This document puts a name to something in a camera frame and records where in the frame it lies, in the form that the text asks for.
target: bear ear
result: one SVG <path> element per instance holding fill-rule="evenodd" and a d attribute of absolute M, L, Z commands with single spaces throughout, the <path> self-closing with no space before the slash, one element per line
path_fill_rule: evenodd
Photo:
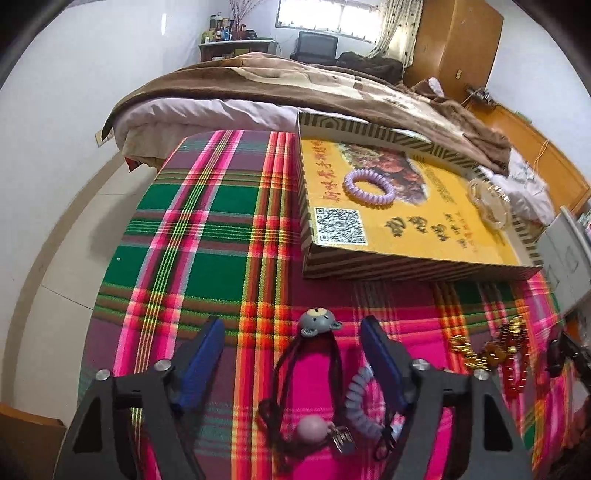
<path fill-rule="evenodd" d="M 318 335 L 318 330 L 315 328 L 302 328 L 300 333 L 304 338 L 312 338 Z"/>

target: silver bolt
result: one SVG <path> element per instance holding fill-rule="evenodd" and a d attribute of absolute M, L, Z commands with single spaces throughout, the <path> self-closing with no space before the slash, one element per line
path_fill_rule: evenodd
<path fill-rule="evenodd" d="M 167 358 L 164 358 L 162 360 L 158 360 L 154 364 L 154 369 L 157 372 L 166 372 L 166 370 L 168 370 L 171 366 L 173 366 L 173 363 L 170 360 L 168 360 Z"/>
<path fill-rule="evenodd" d="M 416 360 L 413 360 L 413 368 L 415 370 L 419 370 L 420 372 L 424 372 L 425 370 L 429 370 L 431 368 L 431 364 L 424 358 L 417 358 Z"/>
<path fill-rule="evenodd" d="M 472 375 L 474 375 L 478 380 L 488 380 L 488 377 L 490 377 L 488 372 L 486 370 L 483 370 L 482 368 L 477 368 L 476 370 L 474 370 L 474 373 Z"/>
<path fill-rule="evenodd" d="M 106 368 L 104 368 L 103 370 L 99 370 L 96 375 L 95 378 L 99 381 L 102 382 L 103 380 L 106 380 L 107 378 L 109 378 L 111 376 L 111 371 L 107 370 Z"/>

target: plaid tablecloth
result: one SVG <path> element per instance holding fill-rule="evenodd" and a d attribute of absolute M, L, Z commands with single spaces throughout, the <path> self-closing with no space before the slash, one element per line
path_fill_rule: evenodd
<path fill-rule="evenodd" d="M 476 349 L 504 319 L 528 324 L 531 371 L 525 392 L 509 404 L 539 476 L 561 448 L 570 418 L 571 377 L 544 373 L 549 330 L 559 320 L 541 275 L 515 283 L 389 283 L 307 281 L 301 275 L 293 134 L 218 131 L 186 139 L 144 195 L 117 248 L 98 294 L 80 376 L 82 395 L 95 372 L 143 371 L 172 356 L 208 315 L 226 325 L 212 393 L 196 432 L 194 451 L 207 477 L 271 479 L 272 455 L 256 410 L 269 394 L 277 359 L 313 306 L 344 323 L 336 333 L 345 384 L 365 360 L 359 320 L 375 315 L 391 338 L 437 367 L 466 372 L 448 338 L 461 333 Z M 287 434 L 310 413 L 329 419 L 328 356 L 322 340 L 298 362 L 284 418 Z M 384 408 L 379 387 L 366 396 L 370 417 Z M 134 412 L 146 478 L 158 478 L 150 444 Z M 443 470 L 451 414 L 440 425 L 428 478 Z M 300 463 L 294 480 L 377 479 L 383 463 L 373 444 L 356 435 L 345 458 L 325 449 Z"/>

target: curtain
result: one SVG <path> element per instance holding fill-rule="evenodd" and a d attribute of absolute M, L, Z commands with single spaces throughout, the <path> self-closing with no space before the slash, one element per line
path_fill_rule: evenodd
<path fill-rule="evenodd" d="M 382 0 L 379 11 L 380 35 L 369 57 L 396 59 L 404 68 L 412 65 L 423 0 Z"/>

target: gray bear figurine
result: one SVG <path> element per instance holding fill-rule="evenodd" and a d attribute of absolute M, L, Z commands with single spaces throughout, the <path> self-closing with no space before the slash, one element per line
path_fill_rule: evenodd
<path fill-rule="evenodd" d="M 312 338 L 321 333 L 340 330 L 343 324 L 337 322 L 335 315 L 323 308 L 309 309 L 299 321 L 300 333 L 304 338 Z"/>

